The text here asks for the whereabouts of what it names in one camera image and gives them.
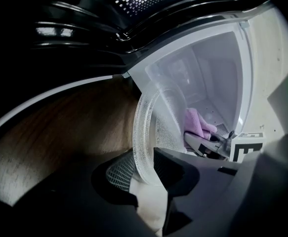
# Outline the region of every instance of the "wooden floor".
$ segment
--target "wooden floor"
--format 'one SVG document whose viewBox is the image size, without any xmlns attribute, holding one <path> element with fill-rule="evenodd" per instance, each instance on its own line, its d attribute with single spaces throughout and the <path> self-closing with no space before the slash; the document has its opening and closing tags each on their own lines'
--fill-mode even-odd
<svg viewBox="0 0 288 237">
<path fill-rule="evenodd" d="M 121 77 L 62 95 L 25 117 L 0 139 L 0 200 L 13 205 L 75 157 L 132 147 L 138 100 Z"/>
</svg>

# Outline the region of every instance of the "wooden surface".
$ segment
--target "wooden surface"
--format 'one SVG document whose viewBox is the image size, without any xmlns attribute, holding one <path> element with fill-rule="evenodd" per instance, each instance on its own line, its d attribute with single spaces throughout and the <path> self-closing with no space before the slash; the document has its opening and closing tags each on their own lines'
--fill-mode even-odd
<svg viewBox="0 0 288 237">
<path fill-rule="evenodd" d="M 76 157 L 132 147 L 138 100 L 115 77 L 75 88 L 25 117 L 0 139 L 0 200 L 26 191 Z"/>
</svg>

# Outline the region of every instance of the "pink cloth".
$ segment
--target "pink cloth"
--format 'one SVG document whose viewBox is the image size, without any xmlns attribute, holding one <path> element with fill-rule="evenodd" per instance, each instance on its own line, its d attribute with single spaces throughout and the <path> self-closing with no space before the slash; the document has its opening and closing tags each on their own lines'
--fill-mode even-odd
<svg viewBox="0 0 288 237">
<path fill-rule="evenodd" d="M 196 109 L 187 108 L 185 113 L 184 131 L 192 132 L 209 140 L 211 138 L 210 133 L 216 133 L 217 128 L 212 124 L 208 124 Z"/>
</svg>

